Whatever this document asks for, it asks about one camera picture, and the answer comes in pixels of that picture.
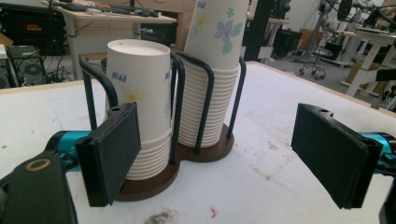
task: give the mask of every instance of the office chair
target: office chair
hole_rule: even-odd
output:
[[[304,67],[300,69],[300,76],[304,75],[305,69],[309,69],[311,70],[311,74],[315,77],[315,80],[325,78],[326,70],[320,67],[318,62],[321,56],[332,57],[332,52],[328,49],[312,48],[311,53],[316,56],[315,61],[313,63],[304,64]]]

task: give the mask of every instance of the table surface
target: table surface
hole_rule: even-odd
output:
[[[42,1],[42,4],[48,5],[47,1]],[[107,14],[95,14],[91,15],[85,12],[74,12],[63,9],[62,7],[55,7],[56,10],[62,12],[64,15],[71,16],[77,20],[85,21],[131,21],[135,23],[172,23],[176,22],[176,19],[159,16],[154,17],[141,17],[141,16],[119,16],[119,15],[107,15]]]
[[[93,85],[96,115],[105,94]],[[81,173],[67,179],[80,223],[378,223],[392,178],[374,175],[362,209],[340,210],[292,151],[297,104],[326,108],[356,132],[396,136],[387,111],[258,63],[248,63],[232,152],[221,161],[183,161],[175,182],[141,202],[89,207]],[[0,177],[40,153],[60,130],[89,130],[81,81],[0,90]],[[231,117],[230,105],[225,123]]]
[[[390,35],[388,32],[382,31],[382,30],[377,30],[377,29],[370,29],[370,28],[363,28],[359,27],[357,28],[357,32],[351,32],[351,31],[341,31],[341,30],[336,30],[335,32],[340,35],[349,35],[349,36],[358,36],[361,38],[379,38],[379,39],[395,39],[396,35]]]
[[[250,15],[250,14],[247,15],[248,21],[253,21],[253,19],[254,19],[254,15]],[[289,19],[282,20],[282,19],[269,18],[268,21],[270,23],[277,23],[277,24],[290,24],[291,23],[291,20],[289,20]]]

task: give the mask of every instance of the wooden base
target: wooden base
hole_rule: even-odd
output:
[[[135,202],[155,196],[167,189],[176,179],[181,161],[211,162],[226,157],[233,148],[233,136],[227,138],[227,125],[223,124],[219,141],[212,147],[203,147],[199,154],[193,147],[178,144],[177,164],[168,164],[165,169],[145,180],[125,180],[117,201]]]

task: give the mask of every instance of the stacked paper cups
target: stacked paper cups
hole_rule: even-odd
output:
[[[120,104],[137,104],[142,149],[127,179],[153,177],[168,164],[172,130],[169,71],[170,49],[164,45],[133,39],[107,45],[107,77]]]
[[[221,128],[239,72],[238,62],[248,12],[248,0],[197,1],[184,51],[207,63],[215,86],[201,146],[219,141]],[[186,69],[179,143],[195,147],[204,107],[207,74],[195,64]]]

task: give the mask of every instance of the white table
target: white table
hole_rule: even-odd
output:
[[[102,120],[105,94],[98,84],[93,90],[96,115]],[[298,103],[331,110],[335,119],[357,132],[396,135],[396,117],[390,112],[249,63],[235,142],[226,158],[183,161],[164,192],[105,208],[89,207],[81,173],[68,173],[79,223],[145,223],[155,215],[165,217],[166,223],[378,223],[392,178],[374,175],[363,208],[339,210],[290,147]],[[90,129],[81,81],[0,90],[0,106],[0,177],[40,153],[57,131]]]
[[[358,73],[353,79],[352,83],[350,83],[349,88],[346,91],[346,95],[353,96],[359,88],[360,84],[370,83],[367,87],[368,92],[373,92],[377,82],[375,82],[376,70],[369,71],[369,67],[375,59],[376,54],[379,52],[381,47],[386,47],[388,45],[392,45],[390,50],[388,51],[386,57],[381,63],[382,66],[389,67],[390,61],[396,53],[396,49],[393,46],[393,42],[396,39],[396,35],[387,35],[381,31],[376,31],[374,29],[364,29],[360,28],[357,32],[357,37],[361,39],[367,39],[372,47],[367,54],[366,58],[361,65]]]
[[[357,37],[357,34],[349,31],[335,31],[338,35],[342,36],[343,42],[341,44],[341,50],[335,59],[320,58],[322,61],[338,64],[341,68],[344,66],[352,65],[352,57],[355,55],[356,50],[361,43],[361,38]],[[368,41],[365,40],[364,44],[361,46],[360,51],[364,51],[367,46]]]
[[[64,21],[66,23],[67,41],[69,43],[70,55],[73,65],[73,73],[75,80],[82,80],[82,71],[78,63],[79,54],[87,53],[101,53],[107,52],[107,43],[112,40],[135,38],[140,39],[140,24],[141,23],[172,23],[176,22],[176,19],[159,16],[158,18],[145,18],[141,16],[117,16],[117,15],[105,15],[95,14],[91,15],[85,12],[74,12],[68,11],[61,7],[55,7],[56,10],[62,12],[64,15]],[[80,21],[107,21],[107,22],[122,22],[129,21],[134,25],[134,35],[77,35],[75,20]]]

